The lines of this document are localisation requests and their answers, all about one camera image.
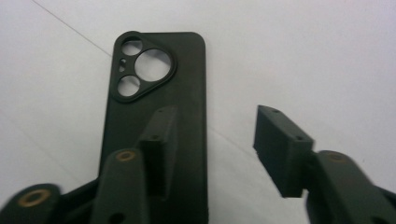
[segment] black plastic part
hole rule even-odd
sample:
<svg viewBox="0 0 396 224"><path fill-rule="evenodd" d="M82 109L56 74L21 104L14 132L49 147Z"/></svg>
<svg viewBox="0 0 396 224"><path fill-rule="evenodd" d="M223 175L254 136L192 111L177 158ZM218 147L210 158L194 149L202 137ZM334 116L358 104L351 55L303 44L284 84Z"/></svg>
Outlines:
<svg viewBox="0 0 396 224"><path fill-rule="evenodd" d="M40 184L24 189L3 208L0 223L52 223L59 199L60 191L55 185Z"/></svg>
<svg viewBox="0 0 396 224"><path fill-rule="evenodd" d="M282 197L301 197L314 141L279 110L259 105L254 148Z"/></svg>
<svg viewBox="0 0 396 224"><path fill-rule="evenodd" d="M145 155L148 194L166 199L177 153L177 109L158 109L142 133L139 148Z"/></svg>
<svg viewBox="0 0 396 224"><path fill-rule="evenodd" d="M119 62L125 57L121 46L133 39L143 42L142 51L155 48L166 52L172 68L167 77L137 98L125 98L116 92L118 82L133 72L137 56L126 58L121 74ZM128 32L118 38L113 52L100 170L112 152L134 147L158 108L174 105L179 114L172 187L166 201L149 198L152 224L207 223L205 104L205 42L198 34Z"/></svg>
<svg viewBox="0 0 396 224"><path fill-rule="evenodd" d="M139 149L119 150L108 156L90 223L149 223L144 159Z"/></svg>
<svg viewBox="0 0 396 224"><path fill-rule="evenodd" d="M313 167L315 179L337 223L396 223L392 204L348 156L320 151Z"/></svg>

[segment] white surface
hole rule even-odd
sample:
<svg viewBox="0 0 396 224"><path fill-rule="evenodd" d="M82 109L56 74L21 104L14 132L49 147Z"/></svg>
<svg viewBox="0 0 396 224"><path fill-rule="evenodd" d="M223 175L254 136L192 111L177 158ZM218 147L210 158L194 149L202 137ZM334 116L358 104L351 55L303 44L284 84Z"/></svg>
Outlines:
<svg viewBox="0 0 396 224"><path fill-rule="evenodd" d="M307 223L255 157L258 104L396 191L395 21L390 0L1 1L0 203L95 177L110 55L131 30L205 39L210 223Z"/></svg>

